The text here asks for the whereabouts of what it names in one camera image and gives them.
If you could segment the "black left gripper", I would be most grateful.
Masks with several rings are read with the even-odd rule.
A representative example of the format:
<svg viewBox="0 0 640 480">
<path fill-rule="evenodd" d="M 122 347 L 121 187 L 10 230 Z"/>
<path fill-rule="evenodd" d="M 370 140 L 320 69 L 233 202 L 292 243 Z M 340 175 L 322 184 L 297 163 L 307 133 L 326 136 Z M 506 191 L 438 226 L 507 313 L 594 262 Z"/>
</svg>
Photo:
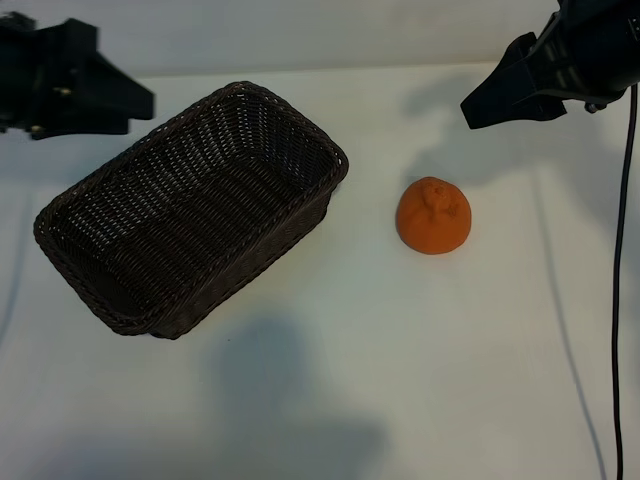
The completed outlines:
<svg viewBox="0 0 640 480">
<path fill-rule="evenodd" d="M 82 106 L 123 118 L 79 118 L 54 83 L 66 54 L 72 94 Z M 1 24 L 1 131 L 23 130 L 32 139 L 68 135 L 126 135 L 127 119 L 151 120 L 155 96 L 99 51 L 98 28 L 76 19 L 38 29 L 33 22 Z"/>
</svg>

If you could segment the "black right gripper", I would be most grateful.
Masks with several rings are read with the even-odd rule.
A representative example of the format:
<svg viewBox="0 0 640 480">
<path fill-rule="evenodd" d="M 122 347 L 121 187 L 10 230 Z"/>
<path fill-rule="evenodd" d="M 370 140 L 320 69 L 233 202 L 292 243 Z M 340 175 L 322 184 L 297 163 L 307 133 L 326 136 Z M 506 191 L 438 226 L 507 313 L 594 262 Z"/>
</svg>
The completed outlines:
<svg viewBox="0 0 640 480">
<path fill-rule="evenodd" d="M 567 113 L 563 100 L 604 109 L 639 82 L 639 2 L 561 1 L 537 40 L 513 40 L 497 67 L 461 103 L 470 129 L 545 122 Z M 536 88 L 525 58 L 534 46 Z"/>
</svg>

